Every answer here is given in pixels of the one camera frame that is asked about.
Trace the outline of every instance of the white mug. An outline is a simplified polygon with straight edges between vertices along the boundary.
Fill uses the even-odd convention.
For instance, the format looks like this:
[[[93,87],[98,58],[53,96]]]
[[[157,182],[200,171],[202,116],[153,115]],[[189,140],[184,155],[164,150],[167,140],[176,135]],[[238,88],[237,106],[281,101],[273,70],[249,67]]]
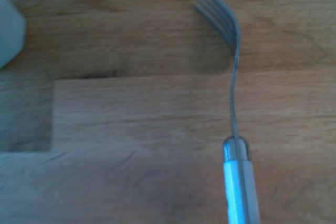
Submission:
[[[25,34],[24,17],[8,0],[0,0],[0,69],[22,50]]]

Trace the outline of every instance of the wooden table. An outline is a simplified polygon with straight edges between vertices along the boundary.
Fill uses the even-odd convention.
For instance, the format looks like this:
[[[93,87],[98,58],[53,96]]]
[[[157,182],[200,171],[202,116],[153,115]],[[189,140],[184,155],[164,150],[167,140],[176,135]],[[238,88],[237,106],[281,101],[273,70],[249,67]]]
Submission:
[[[8,152],[0,155],[0,223],[225,223],[220,144],[229,134],[232,58],[193,0],[11,1],[28,31],[23,52],[0,70],[0,151]],[[261,217],[335,223],[335,0],[225,1],[242,30],[237,104]],[[107,77],[115,83],[88,80]],[[141,91],[145,102],[134,95]],[[170,105],[173,114],[161,111],[164,120],[145,131],[150,118],[134,122],[129,111],[110,127],[115,110],[105,107],[122,98],[130,103],[121,108],[139,116]],[[96,124],[71,120],[90,108],[101,110]],[[123,148],[110,159],[118,141],[98,152],[85,149],[94,141],[57,144],[90,132]]]
[[[0,150],[48,151],[57,79],[231,71],[193,0],[11,0],[24,51],[0,70]],[[225,0],[242,30],[240,72],[334,69],[334,0]]]

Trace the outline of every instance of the plastic handle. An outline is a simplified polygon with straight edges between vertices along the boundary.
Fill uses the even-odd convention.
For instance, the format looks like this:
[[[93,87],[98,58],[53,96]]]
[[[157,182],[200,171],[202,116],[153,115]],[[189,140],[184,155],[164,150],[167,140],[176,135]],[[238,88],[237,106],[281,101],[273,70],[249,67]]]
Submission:
[[[245,190],[241,186],[238,160],[224,163],[226,198],[230,224],[260,224],[258,199],[252,162],[240,161],[243,168]],[[246,192],[247,209],[244,208],[243,194]]]

